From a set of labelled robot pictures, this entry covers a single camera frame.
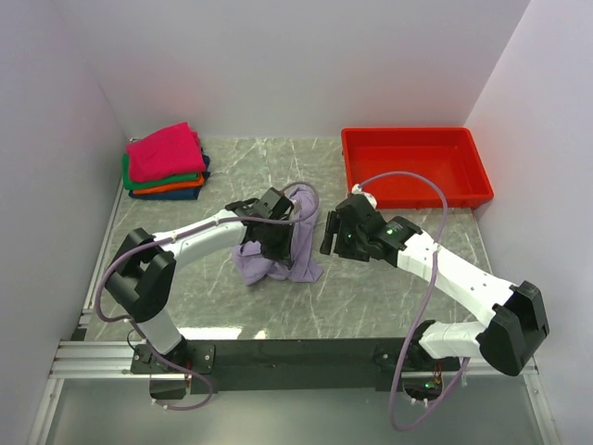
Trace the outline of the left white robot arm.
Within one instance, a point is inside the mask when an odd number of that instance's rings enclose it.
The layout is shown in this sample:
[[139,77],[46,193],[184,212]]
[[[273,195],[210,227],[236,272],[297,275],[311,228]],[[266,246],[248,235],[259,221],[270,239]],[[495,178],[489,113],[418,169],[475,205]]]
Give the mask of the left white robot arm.
[[152,348],[152,361],[163,372],[190,366],[187,340],[166,306],[175,272],[219,250],[247,242],[260,244],[264,255],[282,265],[292,263],[295,203],[285,193],[268,189],[261,198],[235,201],[205,220],[180,229],[150,234],[128,233],[102,283],[123,309],[110,321],[131,322]]

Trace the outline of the lavender t shirt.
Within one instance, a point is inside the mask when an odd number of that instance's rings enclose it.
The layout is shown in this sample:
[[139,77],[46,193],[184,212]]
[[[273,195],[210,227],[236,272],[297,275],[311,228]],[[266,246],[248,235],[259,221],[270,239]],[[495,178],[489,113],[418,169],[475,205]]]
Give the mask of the lavender t shirt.
[[227,207],[239,216],[271,219],[247,222],[245,242],[233,247],[235,270],[247,286],[269,277],[294,283],[315,283],[323,268],[312,258],[319,203],[311,187],[293,184],[270,188],[261,198],[237,201]]

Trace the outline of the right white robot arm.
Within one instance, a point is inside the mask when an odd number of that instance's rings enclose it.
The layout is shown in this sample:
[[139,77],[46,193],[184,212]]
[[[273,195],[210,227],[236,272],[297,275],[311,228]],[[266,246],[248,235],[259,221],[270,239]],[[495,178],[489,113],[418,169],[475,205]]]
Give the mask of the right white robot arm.
[[471,322],[419,323],[406,349],[416,369],[439,359],[482,358],[500,373],[517,376],[549,334],[537,286],[515,285],[479,269],[403,217],[386,221],[363,195],[349,196],[328,213],[320,252],[385,261],[434,284],[473,315]]

